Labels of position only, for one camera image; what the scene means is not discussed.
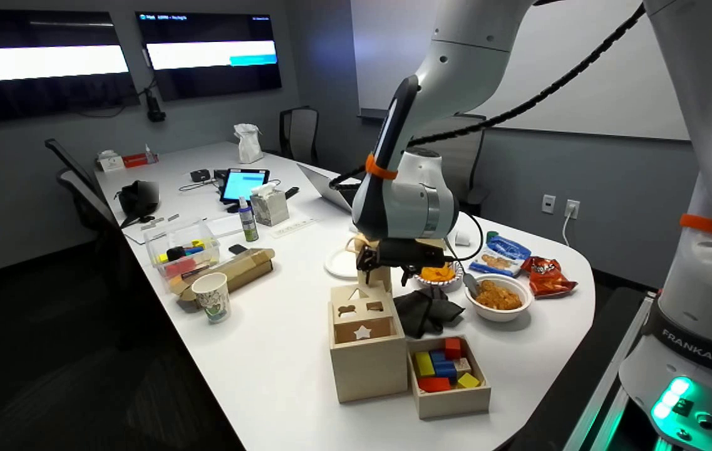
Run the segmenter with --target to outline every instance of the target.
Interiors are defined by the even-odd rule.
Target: monitor
[[[136,18],[164,100],[281,87],[269,15],[139,11]]]
[[[269,171],[266,169],[235,169],[230,168],[225,177],[225,188],[222,200],[238,202],[239,197],[250,200],[250,190],[267,183]]]
[[[0,9],[0,120],[138,104],[108,13]]]

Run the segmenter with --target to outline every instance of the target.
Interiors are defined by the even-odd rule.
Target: electrical outlet
[[[554,205],[556,205],[556,196],[550,194],[542,196],[542,213],[553,214]]]
[[[578,200],[567,199],[567,203],[564,206],[564,217],[572,217],[573,219],[579,218],[579,205],[581,202]]]

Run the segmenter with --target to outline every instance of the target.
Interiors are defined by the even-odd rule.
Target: green indicator light
[[[677,377],[670,384],[670,391],[677,394],[679,397],[684,395],[690,389],[690,380],[686,377]]]
[[[668,415],[670,415],[670,407],[668,407],[664,403],[657,403],[653,411],[654,418],[656,418],[657,420],[664,420],[668,417]]]
[[[668,391],[665,394],[662,395],[662,403],[664,405],[667,405],[669,408],[673,408],[676,403],[679,402],[679,395],[675,394],[672,391]]]

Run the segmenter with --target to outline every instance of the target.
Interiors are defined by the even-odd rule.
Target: whiteboard
[[[529,9],[498,91],[471,111],[498,115],[587,57],[641,0],[567,0]],[[359,106],[386,110],[428,49],[438,0],[350,0]],[[688,140],[647,16],[587,71],[508,128]]]

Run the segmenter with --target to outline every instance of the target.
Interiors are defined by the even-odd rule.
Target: conference table
[[[290,218],[273,228],[258,225],[258,241],[245,242],[243,234],[219,238],[223,259],[232,257],[227,248],[234,244],[273,248],[276,254],[271,273],[230,295],[232,314],[223,323],[209,323],[201,311],[184,311],[176,302],[177,295],[165,288],[146,246],[127,239],[155,292],[153,303],[159,303],[172,320],[245,448],[456,450],[495,449],[507,443],[533,414],[592,325],[596,294],[587,259],[561,243],[479,218],[484,231],[497,231],[527,246],[534,255],[557,259],[565,276],[579,283],[565,297],[534,300],[524,314],[509,323],[491,323],[479,317],[463,289],[448,293],[448,299],[465,310],[462,320],[446,326],[441,335],[459,334],[470,343],[492,388],[488,414],[419,420],[410,391],[339,403],[326,314],[330,289],[353,282],[328,274],[324,262],[353,236],[348,229],[350,214],[319,196],[296,162],[266,154],[252,165],[241,165],[238,156],[235,143],[213,143],[163,154],[153,165],[96,172],[96,176],[120,223],[124,215],[113,197],[135,180],[158,184],[161,204],[156,217],[180,214],[180,219],[197,217],[231,224],[238,222],[233,218],[237,214],[225,212],[215,186],[178,191],[192,183],[189,172],[266,168],[270,178],[281,180],[280,189],[299,187],[298,194],[288,200]],[[308,218],[313,222],[297,231],[279,237],[272,234],[271,229],[307,222]],[[478,229],[470,218],[461,214],[456,228],[471,237],[473,246],[478,244]],[[455,251],[471,254],[473,246],[458,246]],[[395,296],[419,288],[414,280],[401,286],[397,268],[392,275]],[[527,275],[521,274],[519,279],[527,285]]]

